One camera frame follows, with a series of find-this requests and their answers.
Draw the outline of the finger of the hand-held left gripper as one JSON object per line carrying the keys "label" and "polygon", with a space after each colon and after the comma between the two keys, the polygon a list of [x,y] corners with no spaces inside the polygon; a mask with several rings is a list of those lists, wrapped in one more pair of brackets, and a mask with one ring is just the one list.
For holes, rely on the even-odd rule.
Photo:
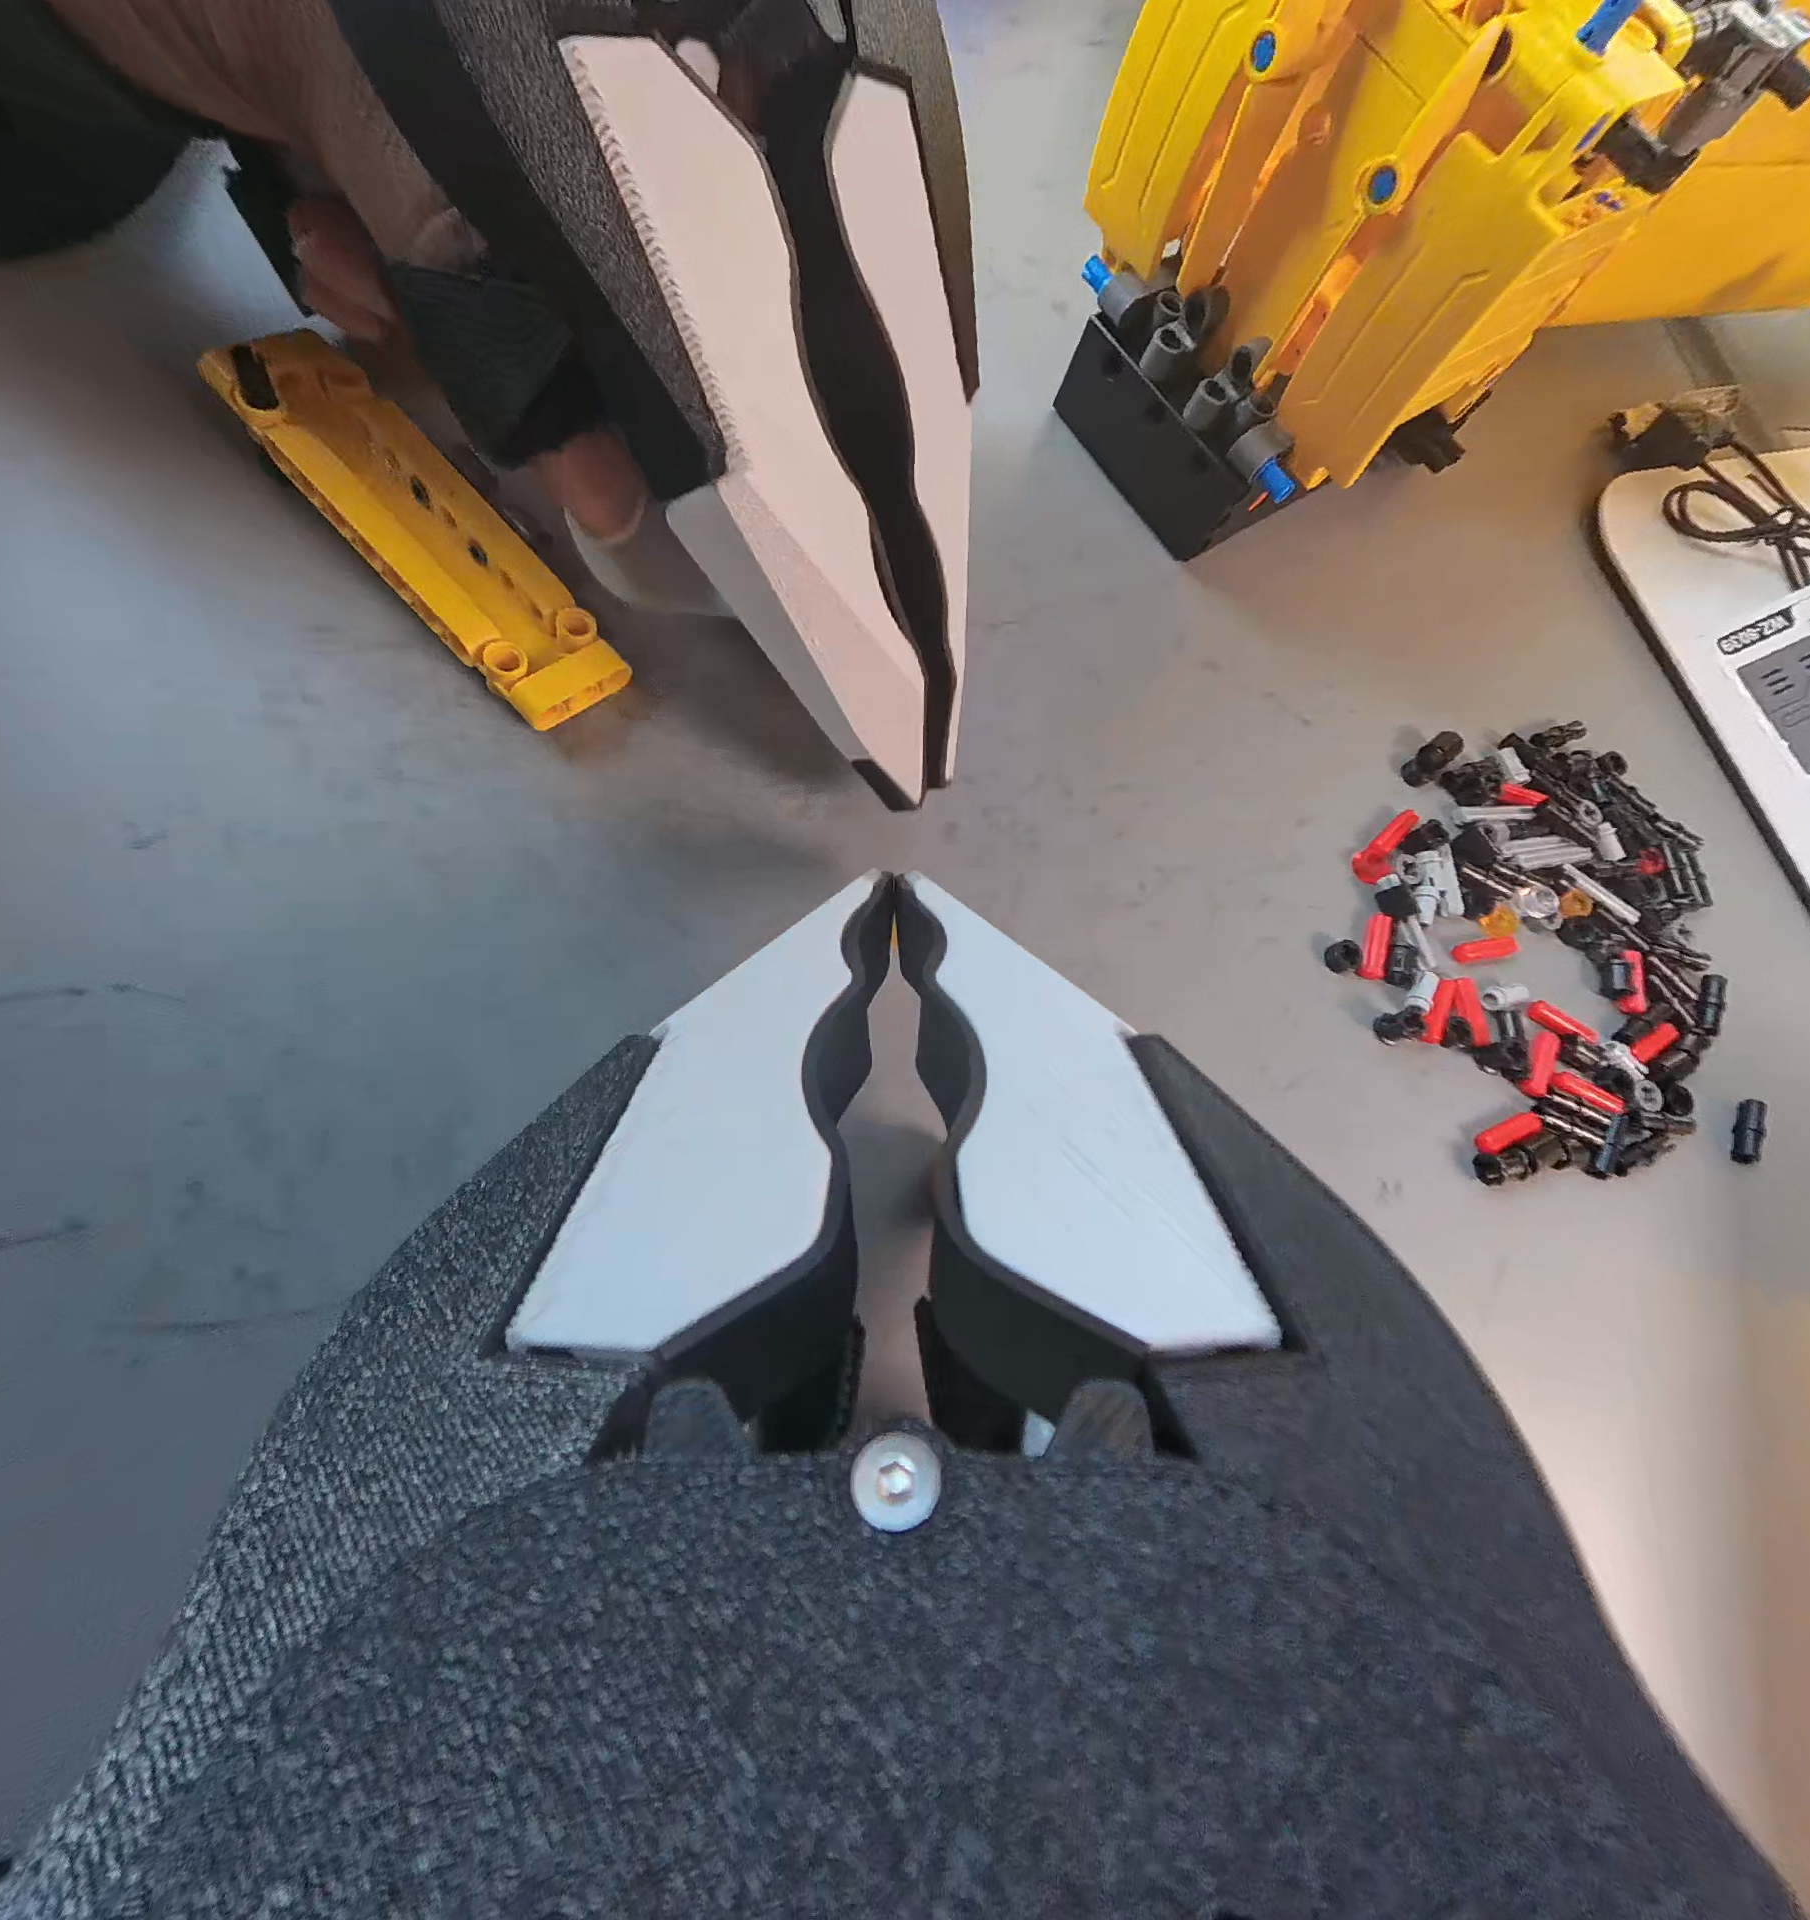
{"label": "finger of the hand-held left gripper", "polygon": [[850,265],[897,364],[912,530],[938,561],[926,745],[928,782],[945,786],[957,766],[965,696],[971,417],[912,105],[901,83],[866,71],[846,77],[825,167]]}
{"label": "finger of the hand-held left gripper", "polygon": [[721,434],[719,475],[667,522],[840,754],[918,807],[930,684],[825,432],[764,157],[651,34],[565,34],[559,54]]}

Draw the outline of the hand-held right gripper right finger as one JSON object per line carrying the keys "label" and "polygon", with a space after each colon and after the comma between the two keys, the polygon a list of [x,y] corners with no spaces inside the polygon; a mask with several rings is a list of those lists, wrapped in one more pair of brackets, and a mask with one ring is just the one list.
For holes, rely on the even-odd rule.
{"label": "hand-held right gripper right finger", "polygon": [[1146,1080],[1137,1029],[924,873],[897,881],[897,953],[963,1275],[1148,1361],[1277,1347],[1279,1318]]}

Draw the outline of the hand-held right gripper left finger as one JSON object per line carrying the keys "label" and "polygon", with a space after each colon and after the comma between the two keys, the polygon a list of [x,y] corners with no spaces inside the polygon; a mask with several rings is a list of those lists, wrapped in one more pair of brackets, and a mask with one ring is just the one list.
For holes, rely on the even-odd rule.
{"label": "hand-held right gripper left finger", "polygon": [[869,1074],[893,899],[893,875],[860,875],[651,1029],[511,1351],[653,1369],[838,1353],[858,1289],[842,1117]]}

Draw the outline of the yellow lego beam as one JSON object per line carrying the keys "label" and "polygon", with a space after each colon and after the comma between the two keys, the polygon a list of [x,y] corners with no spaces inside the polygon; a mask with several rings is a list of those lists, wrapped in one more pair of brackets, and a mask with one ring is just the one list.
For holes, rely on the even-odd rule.
{"label": "yellow lego beam", "polygon": [[532,729],[630,684],[596,618],[339,347],[282,331],[210,347],[197,372],[269,466]]}

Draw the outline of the person's left forearm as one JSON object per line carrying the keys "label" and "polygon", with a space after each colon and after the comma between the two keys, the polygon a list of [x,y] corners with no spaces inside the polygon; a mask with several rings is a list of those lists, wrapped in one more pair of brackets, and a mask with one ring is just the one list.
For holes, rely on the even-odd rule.
{"label": "person's left forearm", "polygon": [[0,1],[0,265],[119,226],[218,122],[111,67],[40,1]]}

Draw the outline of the yellow lego model black base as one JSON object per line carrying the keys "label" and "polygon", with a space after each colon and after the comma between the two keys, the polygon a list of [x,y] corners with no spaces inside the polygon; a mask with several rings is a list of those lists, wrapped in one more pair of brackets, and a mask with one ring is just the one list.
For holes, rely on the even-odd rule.
{"label": "yellow lego model black base", "polygon": [[1144,3],[1084,210],[1055,411],[1183,563],[1542,329],[1810,306],[1810,3]]}

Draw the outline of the pile of red black lego pins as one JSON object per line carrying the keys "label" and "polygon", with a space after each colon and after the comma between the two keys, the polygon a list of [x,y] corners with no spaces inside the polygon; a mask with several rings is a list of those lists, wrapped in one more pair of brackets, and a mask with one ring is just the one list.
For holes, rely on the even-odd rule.
{"label": "pile of red black lego pins", "polygon": [[1661,1166],[1698,1137],[1728,1022],[1702,942],[1704,836],[1581,721],[1414,737],[1347,856],[1351,918],[1314,951],[1373,1039],[1443,1051],[1496,1104],[1486,1187]]}

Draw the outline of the lego sticker sheet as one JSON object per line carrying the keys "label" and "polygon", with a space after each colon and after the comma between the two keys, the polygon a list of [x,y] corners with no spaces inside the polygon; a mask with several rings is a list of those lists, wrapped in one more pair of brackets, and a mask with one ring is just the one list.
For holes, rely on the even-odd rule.
{"label": "lego sticker sheet", "polygon": [[1687,657],[1714,745],[1810,910],[1810,587]]}

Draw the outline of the person's left hand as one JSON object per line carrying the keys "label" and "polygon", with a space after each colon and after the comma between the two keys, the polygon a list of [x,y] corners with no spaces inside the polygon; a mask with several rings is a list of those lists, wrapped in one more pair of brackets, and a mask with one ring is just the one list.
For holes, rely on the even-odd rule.
{"label": "person's left hand", "polygon": [[119,77],[286,161],[294,282],[341,335],[395,345],[392,268],[509,267],[544,284],[512,237],[470,218],[405,142],[317,1],[60,1],[60,21]]}

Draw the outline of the white rounded board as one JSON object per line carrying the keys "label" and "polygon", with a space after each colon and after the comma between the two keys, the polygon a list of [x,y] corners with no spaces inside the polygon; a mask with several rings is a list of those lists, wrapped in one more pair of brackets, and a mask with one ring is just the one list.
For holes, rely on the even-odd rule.
{"label": "white rounded board", "polygon": [[1724,499],[1669,503],[1689,481],[1675,467],[1634,469],[1613,479],[1593,508],[1593,540],[1616,596],[1810,916],[1788,867],[1741,793],[1733,768],[1714,745],[1708,713],[1700,707],[1687,670],[1689,651],[1700,637],[1732,627],[1747,614],[1810,587],[1810,444],[1769,454],[1765,464],[1767,473],[1808,516],[1808,526],[1796,536],[1802,559],[1794,571],[1786,571],[1778,540],[1757,540],[1753,524]]}

